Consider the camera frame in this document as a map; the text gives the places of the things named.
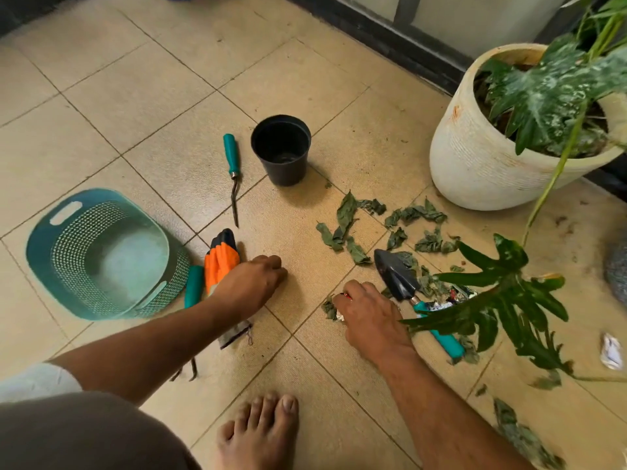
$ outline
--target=bare foot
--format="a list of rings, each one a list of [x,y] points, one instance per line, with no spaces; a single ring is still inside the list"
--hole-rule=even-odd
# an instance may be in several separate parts
[[[276,393],[245,403],[217,435],[221,470],[289,470],[298,432],[298,401]]]

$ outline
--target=trowel blade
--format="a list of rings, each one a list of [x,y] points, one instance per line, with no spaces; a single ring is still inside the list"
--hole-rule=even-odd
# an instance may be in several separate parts
[[[403,261],[392,252],[376,249],[374,251],[374,264],[379,275],[386,283],[392,296],[396,300],[409,300],[417,291],[420,285]]]

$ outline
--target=soil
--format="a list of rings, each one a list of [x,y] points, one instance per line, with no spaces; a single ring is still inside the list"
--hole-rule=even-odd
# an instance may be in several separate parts
[[[516,68],[522,71],[528,71],[531,69],[533,65],[531,64],[516,64]],[[474,78],[474,98],[476,99],[477,104],[479,105],[479,109],[483,115],[489,120],[490,119],[490,108],[491,105],[486,101],[486,97],[488,94],[488,83],[486,82],[489,77],[488,72],[480,72],[477,74],[476,78]],[[507,111],[499,115],[494,121],[491,121],[491,124],[502,134],[505,134],[507,123],[511,117],[511,111]],[[605,113],[598,102],[593,102],[586,112],[586,119],[584,121],[588,124],[594,124],[604,132],[608,132],[607,130],[607,120],[605,119]],[[509,137],[511,141],[516,142],[516,134],[514,132],[513,135]],[[599,141],[594,145],[594,148],[591,151],[582,151],[576,157],[573,158],[587,158],[587,157],[595,157],[599,155],[607,145],[607,141]],[[550,157],[559,157],[554,152],[549,151],[547,149],[540,149],[538,153],[543,153],[544,155],[548,155]]]

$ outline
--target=forearm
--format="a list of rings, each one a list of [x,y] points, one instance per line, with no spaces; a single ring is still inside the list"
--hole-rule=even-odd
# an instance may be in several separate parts
[[[530,470],[527,462],[413,349],[379,366],[410,430],[425,470]]]
[[[52,359],[83,390],[141,404],[186,362],[234,326],[237,313],[209,297],[199,304],[99,339]]]

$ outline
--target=hand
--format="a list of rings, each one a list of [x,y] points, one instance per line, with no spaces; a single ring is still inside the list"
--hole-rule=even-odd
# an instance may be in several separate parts
[[[346,339],[367,360],[381,369],[386,359],[398,353],[418,355],[407,328],[399,323],[403,317],[396,305],[370,282],[351,280],[344,295],[333,297],[333,304],[344,316]]]
[[[211,295],[236,315],[238,322],[259,311],[286,278],[279,256],[257,256],[231,270]]]

